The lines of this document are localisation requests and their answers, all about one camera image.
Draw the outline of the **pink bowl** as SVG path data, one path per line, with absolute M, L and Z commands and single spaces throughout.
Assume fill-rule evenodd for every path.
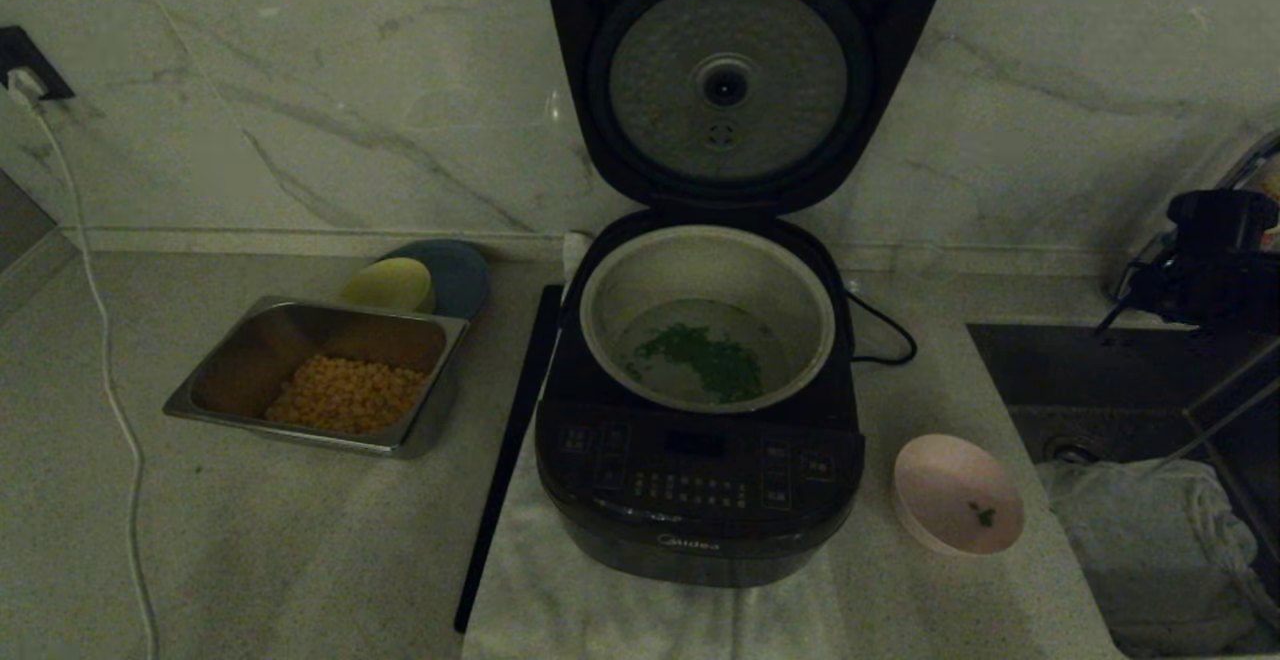
M 995 527 L 979 527 L 968 501 L 997 508 Z M 893 460 L 893 509 L 920 545 L 959 558 L 1010 550 L 1027 523 L 1010 469 L 975 443 L 951 435 L 911 437 L 901 446 Z

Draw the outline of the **chopped green vegetables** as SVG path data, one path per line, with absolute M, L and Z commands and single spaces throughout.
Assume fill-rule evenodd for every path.
M 765 391 L 759 356 L 749 347 L 722 333 L 713 336 L 712 327 L 677 322 L 652 331 L 645 342 L 630 350 L 623 361 L 625 372 L 653 390 L 675 397 L 672 373 L 692 373 L 696 402 L 746 402 Z

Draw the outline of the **black electric rice cooker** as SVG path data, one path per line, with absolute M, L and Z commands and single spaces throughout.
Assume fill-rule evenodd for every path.
M 650 208 L 782 215 L 854 171 L 937 0 L 550 0 L 582 139 Z

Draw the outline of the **grey inner pot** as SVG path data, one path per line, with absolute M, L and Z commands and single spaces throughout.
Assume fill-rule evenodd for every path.
M 765 391 L 746 402 L 696 402 L 692 373 L 672 373 L 671 397 L 625 372 L 652 331 L 684 322 L 712 327 L 759 356 Z M 796 397 L 835 354 L 835 303 L 796 251 L 758 233 L 713 224 L 646 232 L 609 251 L 588 274 L 580 329 L 594 359 L 627 391 L 701 414 L 762 411 Z

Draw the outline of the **small yellow-green bowl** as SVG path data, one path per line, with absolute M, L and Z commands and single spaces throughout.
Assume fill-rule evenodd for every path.
M 352 274 L 338 292 L 338 301 L 389 312 L 434 313 L 436 290 L 425 263 L 383 258 Z

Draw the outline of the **bottle with red label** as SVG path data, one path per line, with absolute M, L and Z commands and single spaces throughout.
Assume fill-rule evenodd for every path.
M 1280 153 L 1274 155 L 1263 164 L 1254 185 L 1277 206 L 1276 223 L 1263 233 L 1260 247 L 1266 253 L 1280 253 Z

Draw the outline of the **chrome faucet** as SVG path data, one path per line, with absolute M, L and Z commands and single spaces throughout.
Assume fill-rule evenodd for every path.
M 1211 185 L 1211 189 L 1244 189 L 1251 182 L 1251 177 L 1254 177 L 1265 162 L 1270 162 L 1276 155 L 1280 155 L 1280 127 L 1263 133 L 1260 139 L 1253 142 L 1239 159 L 1225 169 L 1222 177 Z M 1125 255 L 1124 263 L 1116 263 L 1114 269 L 1108 269 L 1103 274 L 1103 283 L 1100 287 L 1103 299 L 1117 303 L 1126 295 L 1130 276 L 1138 265 L 1166 262 L 1169 255 L 1172 253 L 1178 237 L 1176 226 L 1165 214 L 1161 214 L 1160 219 L 1164 223 L 1162 226 L 1158 226 L 1144 244 Z

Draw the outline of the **stainless steel sink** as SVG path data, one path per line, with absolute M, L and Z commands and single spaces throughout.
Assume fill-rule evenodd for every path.
M 1280 338 L 996 324 L 969 333 L 1036 468 L 1047 437 L 1068 435 L 1101 460 L 1216 469 L 1280 606 Z

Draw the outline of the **metal sink drain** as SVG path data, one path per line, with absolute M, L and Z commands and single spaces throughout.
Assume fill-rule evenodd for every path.
M 1101 460 L 1097 446 L 1085 437 L 1056 435 L 1047 437 L 1041 452 L 1041 460 L 1061 460 L 1075 466 L 1091 466 Z

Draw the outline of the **white crumpled cloth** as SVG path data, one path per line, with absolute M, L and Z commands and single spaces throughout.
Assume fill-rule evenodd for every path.
M 1120 651 L 1133 657 L 1280 654 L 1260 542 L 1202 460 L 1037 466 L 1050 509 Z

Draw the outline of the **long black strip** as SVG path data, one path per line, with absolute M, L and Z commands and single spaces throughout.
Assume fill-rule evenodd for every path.
M 562 295 L 564 285 L 547 285 L 539 295 L 538 310 L 527 338 L 527 347 L 518 368 L 515 397 L 506 420 L 498 458 L 483 513 L 468 558 L 467 570 L 460 599 L 454 608 L 453 631 L 465 634 L 474 613 L 480 585 L 483 583 L 486 560 L 500 522 L 509 483 L 518 464 L 521 446 L 532 423 L 538 405 L 539 391 L 547 376 L 556 342 L 559 333 Z

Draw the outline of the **white towel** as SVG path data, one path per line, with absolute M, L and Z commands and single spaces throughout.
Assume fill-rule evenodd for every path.
M 836 643 L 837 625 L 824 618 L 829 591 L 799 587 L 809 563 L 774 583 L 732 588 L 631 576 L 589 558 L 538 476 L 536 411 L 470 619 L 466 660 L 778 657 Z

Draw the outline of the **blue-grey plate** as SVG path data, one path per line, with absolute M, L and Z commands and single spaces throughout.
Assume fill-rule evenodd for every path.
M 474 321 L 490 292 L 489 267 L 484 255 L 467 242 L 453 239 L 415 240 L 397 247 L 385 258 L 411 258 L 422 263 L 431 276 L 433 310 L 419 304 L 416 313 Z

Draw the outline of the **yellow corn kernels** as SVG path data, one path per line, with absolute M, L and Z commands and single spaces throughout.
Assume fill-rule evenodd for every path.
M 410 413 L 428 382 L 420 370 L 380 361 L 311 356 L 282 382 L 264 420 L 284 426 L 371 435 Z

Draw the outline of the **stainless steel tray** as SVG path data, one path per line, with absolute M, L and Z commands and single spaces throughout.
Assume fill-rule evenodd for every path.
M 169 417 L 201 420 L 287 443 L 310 443 L 340 452 L 410 459 L 435 443 L 454 402 L 451 363 L 470 329 L 466 318 L 387 312 L 351 304 L 312 303 L 265 295 L 163 405 Z M 356 434 L 268 418 L 306 361 L 364 361 L 407 368 L 425 377 L 410 405 L 385 428 Z

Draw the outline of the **white plug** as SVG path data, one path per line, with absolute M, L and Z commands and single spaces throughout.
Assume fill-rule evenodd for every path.
M 18 107 L 37 113 L 47 92 L 45 82 L 29 67 L 17 67 L 6 72 L 6 93 Z

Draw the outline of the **black wall socket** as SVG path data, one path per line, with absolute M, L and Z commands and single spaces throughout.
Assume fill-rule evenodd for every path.
M 6 91 L 6 72 L 29 67 L 45 82 L 42 101 L 77 98 L 77 93 L 20 26 L 0 27 L 0 84 Z

